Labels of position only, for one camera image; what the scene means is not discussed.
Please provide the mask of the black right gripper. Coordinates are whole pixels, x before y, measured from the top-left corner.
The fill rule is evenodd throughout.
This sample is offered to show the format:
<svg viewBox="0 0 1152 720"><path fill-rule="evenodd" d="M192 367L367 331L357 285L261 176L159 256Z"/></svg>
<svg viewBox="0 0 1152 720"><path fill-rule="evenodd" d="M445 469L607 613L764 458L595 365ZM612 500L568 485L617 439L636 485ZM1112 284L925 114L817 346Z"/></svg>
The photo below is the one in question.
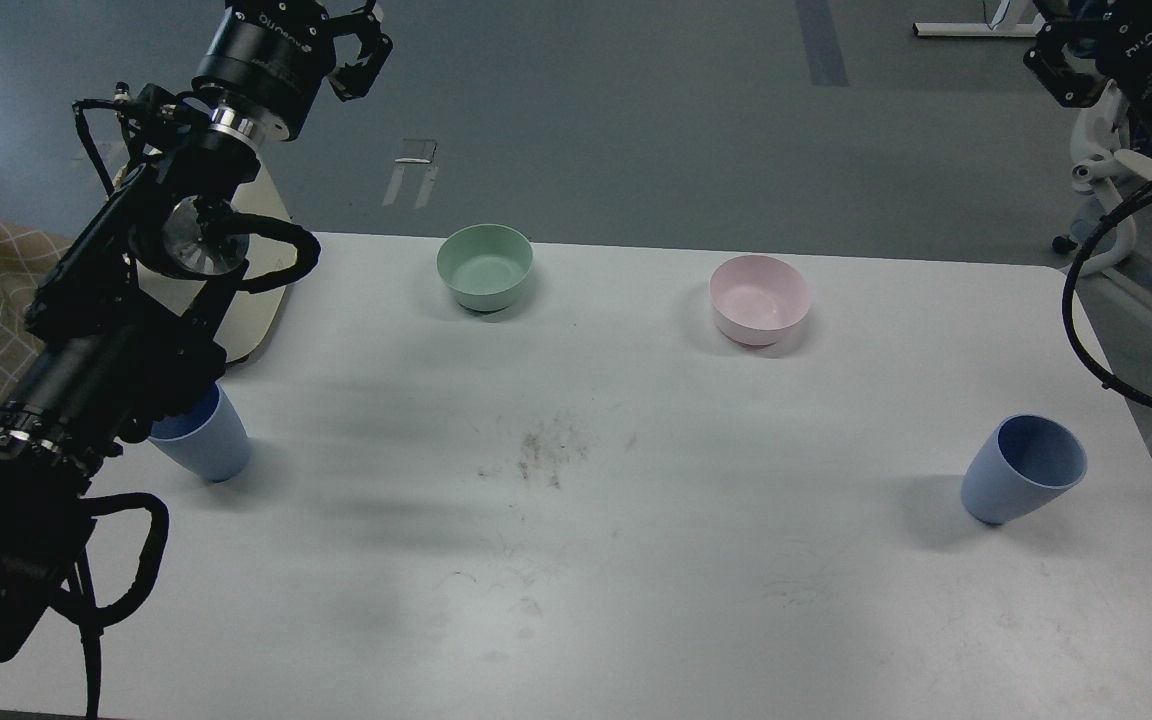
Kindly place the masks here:
<svg viewBox="0 0 1152 720"><path fill-rule="evenodd" d="M1102 20L1046 20L1024 67L1062 108L1091 108L1111 78L1152 131L1152 1L1112 1ZM1079 41L1097 41L1102 76L1074 67Z"/></svg>

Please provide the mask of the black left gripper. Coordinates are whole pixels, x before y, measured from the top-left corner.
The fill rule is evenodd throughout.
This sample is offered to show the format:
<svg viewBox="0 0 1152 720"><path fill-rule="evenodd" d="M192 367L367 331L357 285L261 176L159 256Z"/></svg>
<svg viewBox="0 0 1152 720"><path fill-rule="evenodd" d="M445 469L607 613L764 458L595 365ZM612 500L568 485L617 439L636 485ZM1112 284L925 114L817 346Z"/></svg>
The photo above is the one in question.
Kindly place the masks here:
<svg viewBox="0 0 1152 720"><path fill-rule="evenodd" d="M329 18L320 1L228 1L192 90L205 103L259 114L278 141L296 141L335 63L329 36L358 41L357 59L329 73L333 94L348 103L376 85L393 50L381 15L378 3Z"/></svg>

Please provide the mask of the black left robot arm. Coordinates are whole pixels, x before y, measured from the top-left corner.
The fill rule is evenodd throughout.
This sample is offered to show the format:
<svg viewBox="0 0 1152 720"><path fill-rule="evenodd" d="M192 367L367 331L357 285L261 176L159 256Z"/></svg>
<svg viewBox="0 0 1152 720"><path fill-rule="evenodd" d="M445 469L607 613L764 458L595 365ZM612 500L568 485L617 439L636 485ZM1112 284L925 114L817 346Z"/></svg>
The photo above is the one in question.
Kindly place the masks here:
<svg viewBox="0 0 1152 720"><path fill-rule="evenodd" d="M90 497L91 480L223 376L238 293L314 270L314 234L232 202L262 143L296 141L324 85L369 94L392 50L372 1L229 1L182 94L119 83L71 106L106 199L35 291L41 353L0 402L0 664L58 612L79 630L90 719L103 634L154 591L170 529L159 497Z"/></svg>

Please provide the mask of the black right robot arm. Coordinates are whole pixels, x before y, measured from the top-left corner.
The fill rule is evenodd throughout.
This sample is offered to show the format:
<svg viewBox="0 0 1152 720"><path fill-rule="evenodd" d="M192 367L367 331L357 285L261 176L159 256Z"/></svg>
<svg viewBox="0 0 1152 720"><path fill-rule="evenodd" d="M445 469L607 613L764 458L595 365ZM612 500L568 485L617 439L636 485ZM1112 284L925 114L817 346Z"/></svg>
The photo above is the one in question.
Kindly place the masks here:
<svg viewBox="0 0 1152 720"><path fill-rule="evenodd" d="M1152 393L1094 361L1073 324L1085 276L1102 276L1152 313L1152 1L1038 1L1024 63L1052 99L1078 109L1071 185L1096 215L1053 242L1070 255L1066 338L1098 382L1152 411ZM1152 450L1152 430L1147 437Z"/></svg>

